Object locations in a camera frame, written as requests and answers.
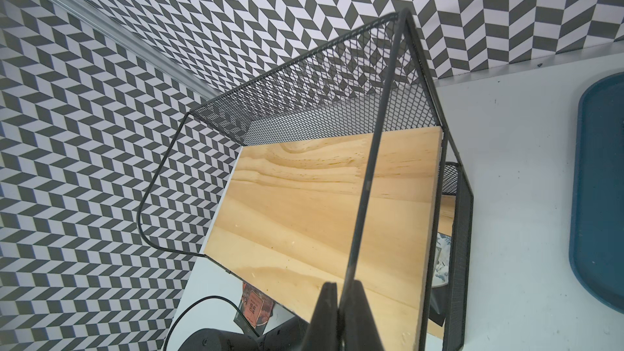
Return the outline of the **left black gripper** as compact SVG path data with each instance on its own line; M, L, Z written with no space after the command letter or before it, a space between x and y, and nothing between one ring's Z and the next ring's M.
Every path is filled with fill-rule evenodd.
M301 350L307 328L308 323L304 320L291 318L258 339L235 332L206 328L195 331L178 349L183 351Z

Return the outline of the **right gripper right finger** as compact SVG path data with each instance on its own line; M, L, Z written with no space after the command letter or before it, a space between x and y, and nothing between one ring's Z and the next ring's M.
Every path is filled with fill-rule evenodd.
M355 280L344 304L344 350L384 351L365 289Z

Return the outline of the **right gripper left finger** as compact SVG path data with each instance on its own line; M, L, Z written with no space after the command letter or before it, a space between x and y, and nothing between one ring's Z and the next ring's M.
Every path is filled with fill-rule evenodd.
M338 351L337 329L337 285L327 282L320 289L314 313L302 341L302 351Z

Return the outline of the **red label tea bag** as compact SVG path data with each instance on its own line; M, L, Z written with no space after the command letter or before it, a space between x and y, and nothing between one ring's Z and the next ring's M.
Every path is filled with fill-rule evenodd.
M264 334L276 302L253 285L243 283L243 291L234 323L245 335L260 337Z

